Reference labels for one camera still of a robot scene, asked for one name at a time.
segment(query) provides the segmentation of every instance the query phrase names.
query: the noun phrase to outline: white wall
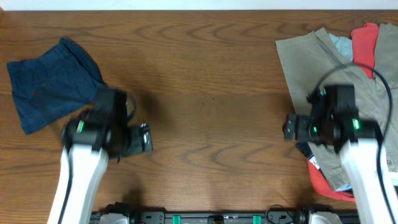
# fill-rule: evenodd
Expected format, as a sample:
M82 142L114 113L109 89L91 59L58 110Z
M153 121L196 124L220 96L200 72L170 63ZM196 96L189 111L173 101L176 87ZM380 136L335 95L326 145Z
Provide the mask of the white wall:
M14 10L398 9L398 0L0 0Z

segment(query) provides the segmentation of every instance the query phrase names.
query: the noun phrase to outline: red cloth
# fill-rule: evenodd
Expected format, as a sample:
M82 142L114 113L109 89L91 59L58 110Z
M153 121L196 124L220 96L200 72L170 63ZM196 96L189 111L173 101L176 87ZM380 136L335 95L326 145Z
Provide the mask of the red cloth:
M351 32L353 40L354 62L364 63L374 68L374 48L376 47L379 27L372 22L365 23L362 28ZM373 78L373 72L367 68L362 68L369 78Z
M312 187L317 194L334 198L337 200L345 200L348 202L355 202L354 196L346 192L334 192L319 170L308 161L308 171L310 172L310 179Z

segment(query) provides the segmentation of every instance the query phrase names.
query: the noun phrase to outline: folded clothing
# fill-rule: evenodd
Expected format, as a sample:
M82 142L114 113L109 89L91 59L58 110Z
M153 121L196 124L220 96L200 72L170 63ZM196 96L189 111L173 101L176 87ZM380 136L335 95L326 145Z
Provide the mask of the folded clothing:
M97 64L66 38L37 59L9 62L7 69L26 134L94 101L97 89L106 88Z
M350 62L354 60L353 56L353 41L347 37L336 37L333 34L329 34L331 41L334 43L337 51L347 58Z
M353 194L332 191L326 179L310 161L308 161L308 171L310 173L310 179L315 193L337 200L355 202Z
M384 61L384 71L380 71L390 82L394 82L392 73L397 71L396 63L390 58L398 56L398 45L392 44L395 38L397 27L389 25L389 32L383 33L380 28L380 34L385 35L388 41L384 43L377 42L377 48L388 45L392 49L386 53L376 54L376 62ZM310 114L311 105L307 103L306 95L311 93L319 79L342 63L350 61L342 56L336 49L325 29L311 32L305 36L295 37L287 40L278 40L276 42L280 62L284 71L287 86L292 98L293 106L297 114ZM355 86L356 105L359 108L361 118L375 119L378 121L381 129L384 129L387 118L387 94L383 84L378 78L369 79L364 70L360 67L349 67L337 71L328 77L323 85L336 83L352 83ZM398 91L393 93L394 98L398 98ZM398 115L398 110L394 110L393 117ZM398 148L398 132L394 132L394 122L391 123L390 131L386 136L386 151L388 168L390 172L397 172L398 157L396 157L396 148ZM316 146L309 144L314 156L317 158L324 176L326 177L332 190L346 190L345 186L349 183L348 176L343 170L340 158L336 155L333 147Z
M364 63L374 68L374 48L376 46L379 27L372 22L365 23L362 28L351 32L353 40L354 62ZM373 78L373 72L363 68L369 78Z

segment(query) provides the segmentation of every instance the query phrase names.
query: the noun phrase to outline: green connector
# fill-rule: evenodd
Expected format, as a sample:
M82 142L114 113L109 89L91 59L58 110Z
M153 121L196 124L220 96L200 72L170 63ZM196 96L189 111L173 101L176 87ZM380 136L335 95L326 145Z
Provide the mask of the green connector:
M261 224L261 216L253 215L253 224Z
M82 130L83 130L83 126L85 125L85 123L82 121L81 122L81 125L80 125L80 130L79 130L79 132L81 132Z
M173 216L173 224L181 224L181 216L174 215Z

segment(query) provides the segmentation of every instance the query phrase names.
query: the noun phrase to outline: light blue cloth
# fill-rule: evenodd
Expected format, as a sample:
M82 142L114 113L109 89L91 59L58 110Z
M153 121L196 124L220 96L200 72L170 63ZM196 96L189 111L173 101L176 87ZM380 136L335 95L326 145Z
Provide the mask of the light blue cloth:
M329 34L331 41L335 44L337 51L350 60L353 61L353 41L347 37L336 37L333 34Z

